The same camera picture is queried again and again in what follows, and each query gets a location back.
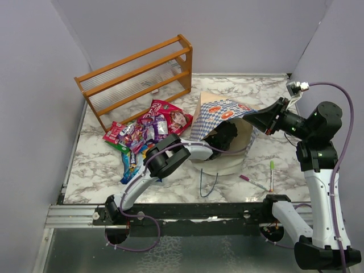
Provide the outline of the blue checkered paper bag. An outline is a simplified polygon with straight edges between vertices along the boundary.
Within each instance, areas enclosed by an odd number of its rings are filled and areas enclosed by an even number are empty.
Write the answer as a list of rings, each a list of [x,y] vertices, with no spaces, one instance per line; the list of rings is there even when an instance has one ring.
[[[243,117],[259,109],[258,105],[201,92],[189,139],[203,140],[209,146],[224,152],[214,151],[206,161],[192,160],[192,165],[200,171],[200,176],[218,178],[235,175],[241,170],[258,134],[258,130],[243,120]]]

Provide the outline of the red pink snack bag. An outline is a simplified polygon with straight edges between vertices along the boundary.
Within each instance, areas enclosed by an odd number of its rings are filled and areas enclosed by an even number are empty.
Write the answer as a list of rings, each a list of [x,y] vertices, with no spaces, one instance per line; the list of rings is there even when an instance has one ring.
[[[170,134],[181,135],[193,121],[192,115],[163,100],[152,100],[149,113],[152,116],[162,114],[167,121],[168,132]]]

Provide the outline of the purple snack bag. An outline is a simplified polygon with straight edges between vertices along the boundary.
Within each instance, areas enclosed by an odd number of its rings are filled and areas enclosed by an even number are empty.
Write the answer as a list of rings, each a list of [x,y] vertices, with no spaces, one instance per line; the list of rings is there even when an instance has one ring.
[[[168,123],[164,115],[142,118],[142,125],[146,129],[146,141],[160,142],[168,136]]]

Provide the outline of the pink berry candy packet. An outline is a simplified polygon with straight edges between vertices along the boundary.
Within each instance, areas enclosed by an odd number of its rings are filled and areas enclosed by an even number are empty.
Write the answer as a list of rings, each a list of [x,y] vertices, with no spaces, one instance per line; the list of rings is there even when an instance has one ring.
[[[152,128],[136,122],[125,127],[118,134],[120,142],[135,154],[137,154],[147,142],[153,142],[154,137],[155,134]]]

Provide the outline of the blue gummy snack bag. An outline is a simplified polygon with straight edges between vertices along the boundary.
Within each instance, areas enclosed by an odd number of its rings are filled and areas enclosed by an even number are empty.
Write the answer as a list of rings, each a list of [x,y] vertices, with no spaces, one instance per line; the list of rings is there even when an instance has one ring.
[[[121,184],[128,184],[138,173],[139,169],[143,166],[143,161],[146,158],[146,152],[153,146],[154,144],[145,144],[140,148],[137,154],[133,153],[131,150],[126,154],[122,154],[124,172],[120,180]]]

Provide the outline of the green snack bag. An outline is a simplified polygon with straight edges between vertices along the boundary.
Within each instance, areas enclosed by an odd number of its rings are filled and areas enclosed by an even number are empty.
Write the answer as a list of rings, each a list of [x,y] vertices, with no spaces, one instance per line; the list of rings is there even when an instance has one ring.
[[[127,146],[124,146],[120,143],[114,144],[108,141],[106,141],[106,143],[115,148],[116,150],[120,151],[122,154],[128,154],[130,152],[130,149]]]

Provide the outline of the red candy packet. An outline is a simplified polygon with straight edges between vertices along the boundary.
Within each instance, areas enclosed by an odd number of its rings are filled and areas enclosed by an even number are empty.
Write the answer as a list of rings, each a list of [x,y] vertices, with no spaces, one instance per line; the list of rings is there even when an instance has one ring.
[[[113,121],[111,124],[110,130],[103,136],[103,140],[107,141],[112,144],[118,144],[120,141],[119,133],[125,128],[126,126]]]

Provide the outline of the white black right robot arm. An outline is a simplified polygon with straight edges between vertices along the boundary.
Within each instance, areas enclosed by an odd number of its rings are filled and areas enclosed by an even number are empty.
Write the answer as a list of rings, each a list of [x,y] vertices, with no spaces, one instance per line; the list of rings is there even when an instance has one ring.
[[[243,119],[266,135],[281,130],[299,139],[296,156],[309,189],[313,225],[302,219],[287,196],[267,195],[262,218],[283,225],[295,244],[296,263],[302,270],[345,271],[361,263],[362,257],[351,247],[338,194],[338,153],[332,139],[342,126],[342,110],[324,101],[303,118],[289,111],[288,105],[288,99],[279,98]]]

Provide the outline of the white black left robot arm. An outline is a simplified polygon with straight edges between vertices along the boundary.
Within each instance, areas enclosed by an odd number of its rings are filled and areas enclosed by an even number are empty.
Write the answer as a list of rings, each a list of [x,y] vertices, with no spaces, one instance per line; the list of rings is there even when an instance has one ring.
[[[177,170],[186,160],[208,161],[227,153],[238,130],[231,122],[222,122],[215,133],[201,141],[183,140],[171,134],[146,152],[142,166],[120,195],[106,199],[106,218],[117,225],[124,221],[126,211],[155,181],[162,180]]]

